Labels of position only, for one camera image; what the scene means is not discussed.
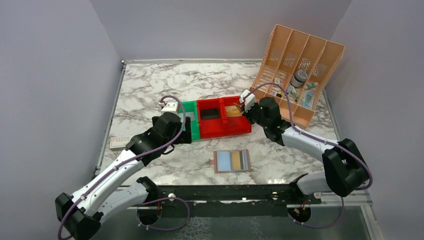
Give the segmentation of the gold VIP card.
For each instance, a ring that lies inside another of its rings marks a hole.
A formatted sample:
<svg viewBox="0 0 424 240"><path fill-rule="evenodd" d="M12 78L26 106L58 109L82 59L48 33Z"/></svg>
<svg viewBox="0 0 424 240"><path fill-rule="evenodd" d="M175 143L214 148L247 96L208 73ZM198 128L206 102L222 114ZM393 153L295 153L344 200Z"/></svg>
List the gold VIP card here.
<svg viewBox="0 0 424 240"><path fill-rule="evenodd" d="M242 115L243 115L242 105L234 103L233 104L233 110L232 110L232 116L238 117L238 116L242 116Z"/></svg>

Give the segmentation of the green plastic bin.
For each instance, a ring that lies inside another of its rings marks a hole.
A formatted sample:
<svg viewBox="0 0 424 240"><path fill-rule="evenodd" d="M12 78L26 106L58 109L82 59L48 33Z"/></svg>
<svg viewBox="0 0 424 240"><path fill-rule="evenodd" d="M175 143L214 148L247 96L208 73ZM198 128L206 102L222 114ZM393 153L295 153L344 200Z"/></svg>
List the green plastic bin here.
<svg viewBox="0 0 424 240"><path fill-rule="evenodd" d="M183 108L185 110L185 113L186 112L194 112L194 114L195 114L195 120L190 121L190 131L191 131L192 140L193 141L199 140L201 137L200 137L200 129L199 129L197 102L195 100L184 101L182 103L182 105L183 105Z"/></svg>

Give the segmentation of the red double plastic bin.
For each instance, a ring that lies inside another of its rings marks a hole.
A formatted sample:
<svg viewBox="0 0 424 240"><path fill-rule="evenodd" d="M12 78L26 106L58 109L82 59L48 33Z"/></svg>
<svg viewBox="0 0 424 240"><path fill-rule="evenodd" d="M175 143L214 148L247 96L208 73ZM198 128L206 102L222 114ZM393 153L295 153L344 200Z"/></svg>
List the red double plastic bin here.
<svg viewBox="0 0 424 240"><path fill-rule="evenodd" d="M196 101L201 139L243 135L252 132L252 126L245 116L227 117L225 106L233 106L234 103L240 104L238 96L199 99ZM200 110L213 108L219 109L220 118L201 120Z"/></svg>

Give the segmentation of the gold card black stripe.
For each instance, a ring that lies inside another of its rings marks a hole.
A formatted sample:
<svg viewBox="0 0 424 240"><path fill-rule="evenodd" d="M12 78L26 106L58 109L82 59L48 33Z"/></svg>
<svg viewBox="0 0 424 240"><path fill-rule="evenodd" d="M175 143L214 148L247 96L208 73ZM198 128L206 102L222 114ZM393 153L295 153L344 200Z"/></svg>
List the gold card black stripe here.
<svg viewBox="0 0 424 240"><path fill-rule="evenodd" d="M248 155L246 150L231 152L231 170L247 171L249 169Z"/></svg>

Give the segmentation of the brown leather card holder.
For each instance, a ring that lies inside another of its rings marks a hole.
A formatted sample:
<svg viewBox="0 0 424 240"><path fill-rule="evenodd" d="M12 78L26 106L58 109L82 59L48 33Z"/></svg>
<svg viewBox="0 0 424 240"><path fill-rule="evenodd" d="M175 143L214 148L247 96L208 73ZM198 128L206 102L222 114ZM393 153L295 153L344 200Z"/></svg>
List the brown leather card holder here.
<svg viewBox="0 0 424 240"><path fill-rule="evenodd" d="M251 172L251 161L247 149L215 150L209 163L216 174Z"/></svg>

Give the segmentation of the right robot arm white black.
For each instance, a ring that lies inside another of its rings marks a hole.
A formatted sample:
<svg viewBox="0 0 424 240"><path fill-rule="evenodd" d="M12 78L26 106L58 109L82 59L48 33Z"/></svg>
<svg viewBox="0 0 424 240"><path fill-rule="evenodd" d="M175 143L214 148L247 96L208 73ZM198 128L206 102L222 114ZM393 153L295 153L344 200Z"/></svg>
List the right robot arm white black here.
<svg viewBox="0 0 424 240"><path fill-rule="evenodd" d="M346 197L371 180L369 169L352 140L324 140L297 128L282 119L273 97L264 97L256 103L245 102L241 111L250 124L263 128L270 141L306 153L323 164L322 172L307 173L289 183L288 196L292 202L300 204L309 195L319 192Z"/></svg>

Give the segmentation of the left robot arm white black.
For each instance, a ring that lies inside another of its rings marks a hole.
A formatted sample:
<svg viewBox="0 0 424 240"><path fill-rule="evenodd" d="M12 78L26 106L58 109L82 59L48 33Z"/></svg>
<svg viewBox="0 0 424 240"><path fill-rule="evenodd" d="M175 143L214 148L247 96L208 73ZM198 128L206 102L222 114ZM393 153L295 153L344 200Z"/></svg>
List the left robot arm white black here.
<svg viewBox="0 0 424 240"><path fill-rule="evenodd" d="M160 202L159 188L149 177L118 191L129 177L153 160L170 153L168 147L191 144L190 117L166 111L153 117L152 127L134 135L112 164L72 194L61 193L55 199L56 216L60 222L57 232L67 230L67 239L89 240L102 224L115 214L136 204Z"/></svg>

